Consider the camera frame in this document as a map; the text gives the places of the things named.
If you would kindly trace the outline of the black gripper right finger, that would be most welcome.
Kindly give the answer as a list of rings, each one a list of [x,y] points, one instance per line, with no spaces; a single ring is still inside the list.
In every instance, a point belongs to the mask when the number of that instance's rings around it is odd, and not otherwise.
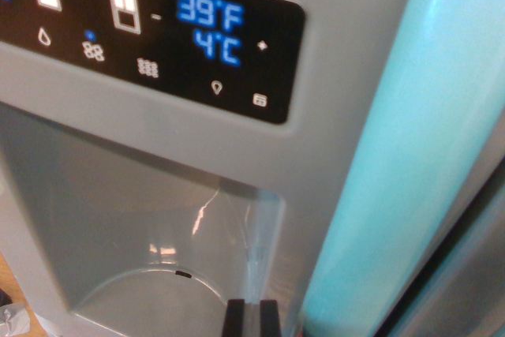
[[[276,300],[261,300],[258,305],[252,307],[252,336],[282,336]]]

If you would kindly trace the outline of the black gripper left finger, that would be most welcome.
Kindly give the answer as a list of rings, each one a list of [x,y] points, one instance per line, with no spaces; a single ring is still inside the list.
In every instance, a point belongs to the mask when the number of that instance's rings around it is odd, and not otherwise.
[[[222,337],[250,336],[250,319],[246,309],[247,303],[245,299],[230,299],[227,302],[221,331]]]

